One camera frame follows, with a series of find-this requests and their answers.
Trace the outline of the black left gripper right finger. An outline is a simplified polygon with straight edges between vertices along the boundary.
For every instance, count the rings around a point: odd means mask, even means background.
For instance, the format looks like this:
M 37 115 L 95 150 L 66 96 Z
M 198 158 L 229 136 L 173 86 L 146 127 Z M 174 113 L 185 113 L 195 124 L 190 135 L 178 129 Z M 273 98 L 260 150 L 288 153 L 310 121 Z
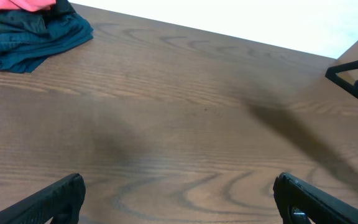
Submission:
M 273 185 L 283 224 L 358 224 L 358 209 L 287 172 Z

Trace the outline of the orange red t-shirt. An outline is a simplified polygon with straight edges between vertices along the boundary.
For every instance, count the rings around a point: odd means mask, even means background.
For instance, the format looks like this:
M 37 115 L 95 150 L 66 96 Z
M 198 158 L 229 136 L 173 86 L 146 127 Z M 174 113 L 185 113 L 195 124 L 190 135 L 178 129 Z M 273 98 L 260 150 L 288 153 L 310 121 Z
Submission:
M 20 10 L 35 12 L 50 9 L 56 0 L 0 0 L 0 10 Z

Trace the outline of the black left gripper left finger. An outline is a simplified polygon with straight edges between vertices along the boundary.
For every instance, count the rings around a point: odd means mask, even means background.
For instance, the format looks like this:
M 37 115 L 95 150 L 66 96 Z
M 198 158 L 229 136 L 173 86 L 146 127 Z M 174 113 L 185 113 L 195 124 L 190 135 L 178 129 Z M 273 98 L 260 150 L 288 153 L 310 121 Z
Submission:
M 77 224 L 86 187 L 80 174 L 70 174 L 0 211 L 0 224 Z

